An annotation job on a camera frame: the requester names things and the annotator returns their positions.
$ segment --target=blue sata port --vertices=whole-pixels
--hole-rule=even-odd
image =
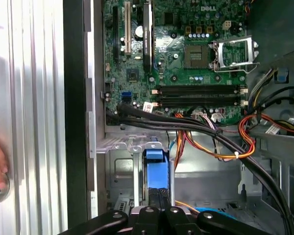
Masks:
[[[124,103],[130,103],[132,101],[132,92],[122,92],[121,99]]]

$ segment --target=green circuit board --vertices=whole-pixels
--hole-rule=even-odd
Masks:
[[[141,109],[144,102],[155,102],[152,94],[158,85],[244,85],[244,72],[215,73],[209,63],[214,52],[208,47],[212,41],[245,35],[244,5],[238,0],[153,0],[153,50],[152,69],[146,72],[143,62],[143,40],[139,27],[143,26],[143,4],[146,0],[129,0],[131,5],[131,53],[124,52],[122,38],[125,37],[124,0],[106,0],[104,20],[104,80],[105,107],[111,112],[122,102],[122,93],[130,92],[130,104]],[[232,28],[224,30],[225,21],[232,22]],[[200,47],[202,53],[192,51]],[[192,60],[200,57],[200,63],[192,67]],[[245,44],[234,44],[223,48],[226,64],[245,60]],[[190,106],[165,109],[154,107],[153,112],[172,115],[189,110]],[[239,106],[206,107],[224,110],[218,121],[234,123],[241,117]],[[194,110],[196,118],[203,111]]]

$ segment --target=expansion card slot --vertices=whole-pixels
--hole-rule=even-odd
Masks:
[[[204,106],[236,106],[241,105],[240,97],[163,97],[158,106],[179,108],[193,105]]]
[[[113,60],[117,62],[119,60],[119,10],[117,6],[112,8],[112,18],[113,18]]]
[[[240,94],[243,87],[240,85],[189,85],[189,86],[159,86],[152,90],[152,94],[168,95],[186,95],[186,94]]]
[[[125,54],[131,54],[131,2],[124,2]]]
[[[152,68],[152,8],[151,3],[144,3],[143,8],[143,62],[144,71]]]

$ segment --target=capacitor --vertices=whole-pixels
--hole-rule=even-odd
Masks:
[[[124,46],[125,45],[125,39],[124,39],[124,37],[121,37],[120,38],[120,41],[121,41],[121,44]]]
[[[144,34],[143,27],[140,25],[135,29],[135,36],[137,38],[143,38],[143,34]]]

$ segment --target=motherboard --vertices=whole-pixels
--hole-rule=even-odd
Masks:
[[[243,0],[106,0],[103,19],[107,110],[241,118],[258,46],[245,35]]]

